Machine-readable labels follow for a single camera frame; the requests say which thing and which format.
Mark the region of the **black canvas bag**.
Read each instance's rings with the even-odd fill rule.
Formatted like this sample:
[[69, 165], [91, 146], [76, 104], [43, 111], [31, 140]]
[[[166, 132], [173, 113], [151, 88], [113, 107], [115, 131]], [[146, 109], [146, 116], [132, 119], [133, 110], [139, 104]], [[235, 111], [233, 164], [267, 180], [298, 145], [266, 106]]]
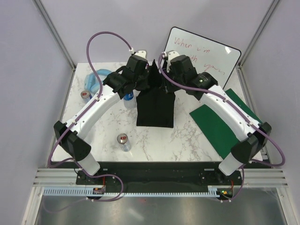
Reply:
[[138, 127], [174, 127], [175, 94], [165, 90], [163, 78], [153, 61], [149, 66], [148, 88], [136, 97]]

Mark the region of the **silver can front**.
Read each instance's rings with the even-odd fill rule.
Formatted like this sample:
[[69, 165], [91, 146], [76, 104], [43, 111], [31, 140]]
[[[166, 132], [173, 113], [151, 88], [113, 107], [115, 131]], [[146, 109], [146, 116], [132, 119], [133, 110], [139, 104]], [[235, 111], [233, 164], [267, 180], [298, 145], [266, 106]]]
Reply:
[[131, 150], [131, 144], [128, 139], [128, 136], [125, 133], [121, 133], [117, 136], [117, 142], [119, 143], [121, 149], [124, 152], [128, 152]]

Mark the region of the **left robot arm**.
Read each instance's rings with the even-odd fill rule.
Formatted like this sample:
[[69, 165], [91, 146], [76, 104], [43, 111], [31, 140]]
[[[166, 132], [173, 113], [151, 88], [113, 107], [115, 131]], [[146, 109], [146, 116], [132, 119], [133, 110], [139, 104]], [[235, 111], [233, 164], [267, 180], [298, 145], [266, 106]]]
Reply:
[[75, 116], [65, 123], [57, 121], [54, 124], [58, 145], [87, 172], [86, 178], [92, 184], [99, 184], [103, 173], [91, 153], [91, 146], [84, 139], [101, 116], [126, 94], [147, 87], [146, 54], [145, 50], [132, 54], [125, 66], [104, 79], [102, 89]]

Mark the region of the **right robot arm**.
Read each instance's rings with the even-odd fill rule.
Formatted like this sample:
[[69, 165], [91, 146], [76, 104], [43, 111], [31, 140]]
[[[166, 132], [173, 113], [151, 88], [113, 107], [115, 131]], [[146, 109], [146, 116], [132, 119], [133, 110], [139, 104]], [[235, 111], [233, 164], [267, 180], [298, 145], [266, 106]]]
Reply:
[[244, 112], [212, 75], [198, 73], [188, 56], [169, 51], [161, 53], [159, 60], [165, 63], [165, 69], [160, 68], [165, 79], [208, 106], [238, 139], [215, 172], [216, 182], [226, 184], [233, 172], [251, 161], [265, 146], [271, 126], [267, 122], [260, 123]]

